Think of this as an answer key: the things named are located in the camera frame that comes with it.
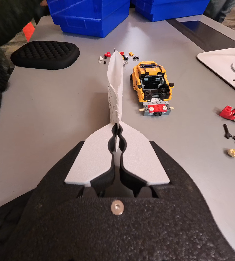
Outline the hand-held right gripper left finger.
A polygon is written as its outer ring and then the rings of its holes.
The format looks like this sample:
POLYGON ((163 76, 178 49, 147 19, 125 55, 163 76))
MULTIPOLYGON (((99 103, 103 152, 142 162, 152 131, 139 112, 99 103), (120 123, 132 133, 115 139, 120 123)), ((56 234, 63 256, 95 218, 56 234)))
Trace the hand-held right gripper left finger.
POLYGON ((111 186, 115 179, 116 134, 116 123, 109 123, 91 134, 83 143, 65 183, 93 187, 97 194, 111 186))

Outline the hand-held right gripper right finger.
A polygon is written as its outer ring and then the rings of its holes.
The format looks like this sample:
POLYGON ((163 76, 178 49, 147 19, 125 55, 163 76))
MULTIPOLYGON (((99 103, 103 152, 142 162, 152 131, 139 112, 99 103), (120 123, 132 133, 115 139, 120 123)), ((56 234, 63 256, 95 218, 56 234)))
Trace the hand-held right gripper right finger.
POLYGON ((150 141, 129 125, 119 125, 119 176, 124 186, 139 194, 142 187, 169 184, 150 141))

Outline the torn white paper bag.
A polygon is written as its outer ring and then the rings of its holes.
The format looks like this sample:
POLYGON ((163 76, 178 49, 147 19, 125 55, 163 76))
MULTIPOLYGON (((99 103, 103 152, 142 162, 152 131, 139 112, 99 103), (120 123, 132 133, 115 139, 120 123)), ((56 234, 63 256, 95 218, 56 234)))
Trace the torn white paper bag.
POLYGON ((107 79, 110 121, 117 123, 117 128, 122 121, 123 63, 121 54, 114 49, 108 65, 107 79))

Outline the large pile of toy bricks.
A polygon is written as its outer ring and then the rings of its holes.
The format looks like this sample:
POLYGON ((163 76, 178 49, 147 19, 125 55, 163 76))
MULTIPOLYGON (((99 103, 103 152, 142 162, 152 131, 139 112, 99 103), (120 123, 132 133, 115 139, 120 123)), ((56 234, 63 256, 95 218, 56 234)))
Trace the large pile of toy bricks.
MULTIPOLYGON (((132 52, 129 52, 128 55, 125 54, 125 52, 120 51, 119 54, 123 58, 123 66, 128 64, 129 58, 132 58, 133 60, 139 60, 138 56, 134 56, 132 52)), ((98 62, 106 64, 106 60, 111 57, 111 53, 107 52, 104 54, 104 56, 100 56, 98 62)))

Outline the blue plastic bin holding bricks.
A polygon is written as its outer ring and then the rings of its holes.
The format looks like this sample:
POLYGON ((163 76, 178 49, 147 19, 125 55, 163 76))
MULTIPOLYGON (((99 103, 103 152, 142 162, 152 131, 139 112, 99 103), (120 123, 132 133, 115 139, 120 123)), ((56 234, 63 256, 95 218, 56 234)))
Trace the blue plastic bin holding bricks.
POLYGON ((130 0, 47 0, 63 32, 104 38, 129 15, 130 0))

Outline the person's left forearm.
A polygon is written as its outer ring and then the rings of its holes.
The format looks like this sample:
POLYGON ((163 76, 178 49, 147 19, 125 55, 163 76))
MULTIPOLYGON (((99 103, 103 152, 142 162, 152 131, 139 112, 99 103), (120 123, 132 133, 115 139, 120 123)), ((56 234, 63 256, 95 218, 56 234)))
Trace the person's left forearm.
POLYGON ((0 0, 0 46, 15 37, 38 13, 42 0, 0 0))

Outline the black toy wrench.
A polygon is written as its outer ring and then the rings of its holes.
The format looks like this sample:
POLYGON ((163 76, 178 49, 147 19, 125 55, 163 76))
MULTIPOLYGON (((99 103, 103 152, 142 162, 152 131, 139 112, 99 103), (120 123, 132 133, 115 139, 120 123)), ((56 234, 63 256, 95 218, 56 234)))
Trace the black toy wrench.
POLYGON ((224 128, 224 131, 225 131, 225 138, 226 139, 230 139, 230 138, 232 138, 232 135, 230 134, 230 132, 229 132, 229 129, 228 129, 228 126, 226 125, 226 124, 223 124, 223 128, 224 128))

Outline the yellow toy brick car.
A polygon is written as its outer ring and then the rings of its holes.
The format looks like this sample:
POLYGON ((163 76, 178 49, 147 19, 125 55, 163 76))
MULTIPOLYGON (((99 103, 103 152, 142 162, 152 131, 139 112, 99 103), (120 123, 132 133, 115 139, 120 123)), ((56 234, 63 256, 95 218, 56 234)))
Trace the yellow toy brick car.
POLYGON ((163 66, 154 61, 142 61, 133 68, 130 80, 142 105, 139 111, 144 116, 167 116, 174 109, 170 106, 174 83, 168 81, 163 66))

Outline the red toy minifigure body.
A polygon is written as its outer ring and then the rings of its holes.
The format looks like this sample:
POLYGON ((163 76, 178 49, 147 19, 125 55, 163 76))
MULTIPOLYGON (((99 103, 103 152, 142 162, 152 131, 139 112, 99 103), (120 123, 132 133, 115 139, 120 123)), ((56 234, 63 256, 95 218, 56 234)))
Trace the red toy minifigure body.
POLYGON ((219 116, 228 119, 228 120, 234 120, 235 121, 235 107, 226 106, 219 114, 219 116))

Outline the black bumpy wrist rest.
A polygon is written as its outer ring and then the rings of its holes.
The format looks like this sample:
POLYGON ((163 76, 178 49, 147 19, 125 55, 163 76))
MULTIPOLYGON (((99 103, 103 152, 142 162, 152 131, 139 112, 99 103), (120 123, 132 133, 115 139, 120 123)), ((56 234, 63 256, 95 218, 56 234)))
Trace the black bumpy wrist rest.
POLYGON ((72 64, 80 56, 79 48, 68 42, 61 41, 31 41, 11 54, 15 66, 59 70, 72 64))

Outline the white adjustable stand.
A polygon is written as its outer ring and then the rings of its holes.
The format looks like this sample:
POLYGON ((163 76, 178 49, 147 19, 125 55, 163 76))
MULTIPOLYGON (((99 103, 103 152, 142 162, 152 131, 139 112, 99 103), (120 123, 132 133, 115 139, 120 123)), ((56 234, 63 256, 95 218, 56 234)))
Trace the white adjustable stand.
POLYGON ((235 47, 199 53, 197 59, 235 89, 235 47))

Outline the red orange object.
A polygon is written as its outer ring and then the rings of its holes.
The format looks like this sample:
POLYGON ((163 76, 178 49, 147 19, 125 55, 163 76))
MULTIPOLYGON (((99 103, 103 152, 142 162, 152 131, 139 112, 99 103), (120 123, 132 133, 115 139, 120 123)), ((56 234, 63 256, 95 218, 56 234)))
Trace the red orange object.
POLYGON ((23 29, 22 29, 26 39, 27 39, 27 42, 30 41, 34 31, 35 31, 35 27, 34 25, 32 24, 32 22, 29 22, 23 29))

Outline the blue plastic bin holding paper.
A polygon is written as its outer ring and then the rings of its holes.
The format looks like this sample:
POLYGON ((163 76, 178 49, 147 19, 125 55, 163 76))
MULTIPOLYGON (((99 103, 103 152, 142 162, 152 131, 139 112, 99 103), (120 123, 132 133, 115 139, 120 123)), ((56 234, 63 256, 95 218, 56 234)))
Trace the blue plastic bin holding paper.
POLYGON ((132 0, 135 11, 148 20, 163 21, 202 15, 209 0, 132 0))

